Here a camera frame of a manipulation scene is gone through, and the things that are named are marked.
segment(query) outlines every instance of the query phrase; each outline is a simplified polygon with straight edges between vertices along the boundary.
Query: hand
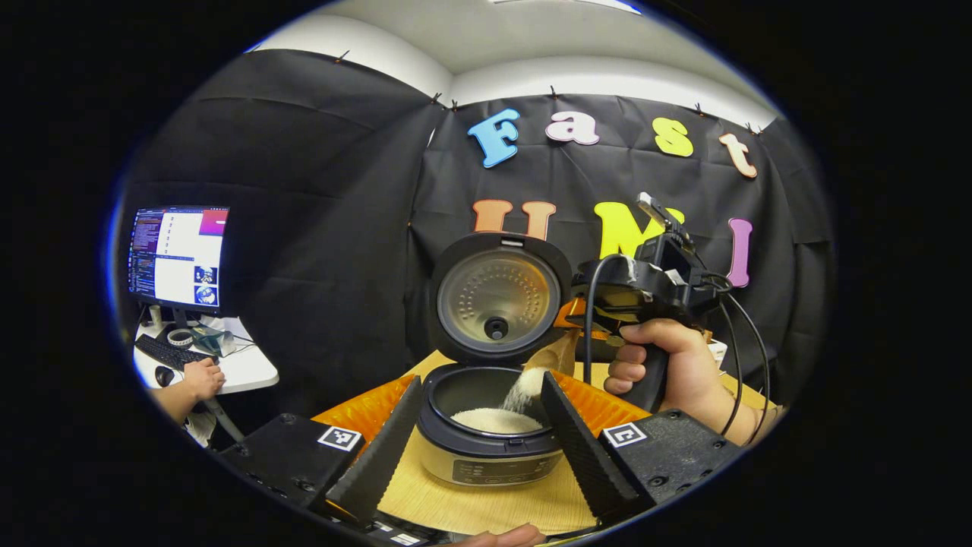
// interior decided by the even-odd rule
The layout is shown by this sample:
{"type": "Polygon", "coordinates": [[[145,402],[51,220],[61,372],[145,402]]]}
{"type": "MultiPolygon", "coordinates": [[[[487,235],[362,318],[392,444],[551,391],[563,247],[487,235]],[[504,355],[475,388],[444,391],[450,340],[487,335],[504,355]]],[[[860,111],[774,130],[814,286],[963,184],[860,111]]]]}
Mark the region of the hand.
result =
{"type": "Polygon", "coordinates": [[[183,367],[183,382],[196,402],[212,399],[226,383],[226,375],[220,371],[211,358],[186,363],[183,367]]]}
{"type": "Polygon", "coordinates": [[[715,359],[699,331],[673,319],[651,319],[641,325],[622,327],[620,334],[634,345],[620,347],[616,359],[607,368],[605,391],[608,393],[627,393],[632,382],[644,378],[645,351],[636,345],[655,344],[670,355],[661,410],[679,408],[693,416],[704,414],[701,409],[713,399],[727,395],[719,381],[715,359]]]}
{"type": "Polygon", "coordinates": [[[506,533],[495,535],[484,531],[459,543],[456,547],[533,547],[546,541],[546,536],[533,525],[523,525],[506,533]]]}

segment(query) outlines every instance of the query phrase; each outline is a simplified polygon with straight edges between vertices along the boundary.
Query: white desk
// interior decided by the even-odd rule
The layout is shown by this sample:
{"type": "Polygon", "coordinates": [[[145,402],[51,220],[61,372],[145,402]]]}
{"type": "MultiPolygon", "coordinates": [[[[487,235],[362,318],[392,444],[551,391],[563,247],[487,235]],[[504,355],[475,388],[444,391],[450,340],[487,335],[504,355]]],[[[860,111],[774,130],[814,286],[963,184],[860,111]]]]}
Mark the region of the white desk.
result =
{"type": "MultiPolygon", "coordinates": [[[[238,319],[234,320],[232,318],[225,318],[217,319],[217,321],[222,321],[223,324],[221,326],[216,326],[215,328],[219,328],[221,330],[226,329],[234,335],[251,338],[238,319]]],[[[190,321],[190,326],[194,326],[195,324],[195,321],[190,321]]],[[[137,339],[143,334],[154,338],[162,331],[164,325],[150,325],[148,327],[143,327],[140,325],[138,327],[138,332],[135,334],[135,338],[137,339]]],[[[266,358],[266,355],[263,355],[260,348],[257,346],[244,348],[243,346],[247,344],[250,343],[237,339],[236,348],[242,349],[242,351],[220,358],[220,370],[226,375],[226,383],[224,383],[223,387],[216,392],[217,395],[226,395],[228,393],[236,393],[239,391],[249,391],[250,389],[260,389],[261,387],[268,387],[280,381],[280,377],[277,375],[276,367],[270,363],[270,361],[266,358]]],[[[199,353],[210,353],[199,346],[190,346],[189,349],[192,351],[198,351],[199,353]]],[[[145,386],[151,389],[160,388],[161,385],[159,385],[156,381],[156,367],[162,363],[152,359],[152,357],[146,355],[138,348],[134,349],[132,353],[135,360],[135,368],[138,369],[138,373],[141,375],[142,382],[145,383],[145,386]]],[[[175,375],[175,378],[172,379],[171,384],[181,381],[182,376],[177,374],[175,375]]]]}
{"type": "MultiPolygon", "coordinates": [[[[241,336],[248,338],[250,340],[253,337],[246,332],[243,327],[243,323],[237,318],[225,317],[214,319],[213,317],[203,317],[203,324],[209,325],[215,329],[228,330],[235,336],[241,336]]],[[[150,325],[148,327],[143,327],[139,325],[138,332],[135,333],[135,338],[145,334],[151,337],[156,337],[158,333],[162,332],[165,326],[172,324],[172,322],[165,322],[161,325],[150,325]]],[[[195,326],[198,324],[196,321],[190,321],[189,326],[195,326]]],[[[237,339],[236,341],[236,352],[231,353],[226,357],[220,357],[220,371],[226,375],[226,382],[220,390],[216,392],[217,395],[226,395],[227,393],[236,393],[239,391],[249,391],[251,389],[259,389],[261,387],[268,387],[274,385],[280,381],[280,377],[277,375],[277,369],[272,363],[266,358],[266,355],[260,351],[260,348],[256,345],[249,345],[250,342],[237,339]]],[[[192,351],[198,351],[199,353],[212,354],[210,351],[206,351],[196,345],[190,346],[189,349],[192,351]]],[[[158,384],[156,380],[156,367],[159,365],[166,366],[164,363],[152,359],[152,357],[146,355],[141,349],[137,347],[132,350],[133,361],[135,362],[135,369],[138,371],[139,376],[142,377],[142,382],[149,389],[161,389],[162,386],[158,384]]],[[[183,380],[182,374],[177,374],[172,379],[169,385],[179,383],[183,380]]],[[[206,407],[216,416],[220,425],[223,429],[229,433],[229,436],[233,438],[234,441],[239,442],[243,440],[243,433],[237,429],[236,425],[224,412],[223,407],[216,400],[216,397],[203,401],[206,407]]]]}

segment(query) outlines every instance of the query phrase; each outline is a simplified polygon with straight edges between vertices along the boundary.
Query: rice cooker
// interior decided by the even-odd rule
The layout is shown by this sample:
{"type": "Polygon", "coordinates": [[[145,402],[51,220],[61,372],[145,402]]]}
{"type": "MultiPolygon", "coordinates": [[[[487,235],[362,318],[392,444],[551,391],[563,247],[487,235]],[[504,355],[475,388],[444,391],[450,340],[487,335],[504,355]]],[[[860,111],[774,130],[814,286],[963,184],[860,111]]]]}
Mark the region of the rice cooker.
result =
{"type": "Polygon", "coordinates": [[[560,461],[538,400],[523,414],[540,429],[524,433],[482,431],[451,417],[499,408],[523,363],[564,336],[553,325],[570,298],[570,275],[557,247],[522,234],[470,234],[440,255],[429,285],[429,332],[435,347],[456,362],[426,376],[417,423],[421,462],[435,477],[501,487],[542,479],[560,461]]]}

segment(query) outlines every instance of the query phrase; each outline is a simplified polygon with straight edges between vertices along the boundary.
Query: rice grains falling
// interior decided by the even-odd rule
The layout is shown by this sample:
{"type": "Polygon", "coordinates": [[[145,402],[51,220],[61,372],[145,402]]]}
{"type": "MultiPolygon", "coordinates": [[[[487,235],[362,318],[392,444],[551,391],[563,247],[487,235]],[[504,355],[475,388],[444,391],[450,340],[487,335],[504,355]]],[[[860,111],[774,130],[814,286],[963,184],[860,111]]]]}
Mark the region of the rice grains falling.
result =
{"type": "Polygon", "coordinates": [[[503,404],[498,409],[480,408],[462,411],[452,419],[473,429],[490,433],[526,433],[543,428],[543,425],[523,414],[530,400],[540,394],[543,387],[543,367],[527,369],[509,390],[503,404]]]}

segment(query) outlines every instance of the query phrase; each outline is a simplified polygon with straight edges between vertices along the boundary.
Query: ceiling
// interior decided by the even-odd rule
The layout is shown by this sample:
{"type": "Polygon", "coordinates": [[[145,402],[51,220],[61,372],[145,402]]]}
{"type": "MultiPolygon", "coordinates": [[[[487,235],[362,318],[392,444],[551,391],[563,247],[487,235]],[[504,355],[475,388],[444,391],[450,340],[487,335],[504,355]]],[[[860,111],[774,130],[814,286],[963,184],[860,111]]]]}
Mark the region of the ceiling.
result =
{"type": "Polygon", "coordinates": [[[318,14],[400,37],[454,75],[536,57],[609,56],[663,64],[777,109],[736,70],[668,24],[575,0],[341,0],[318,14]]]}

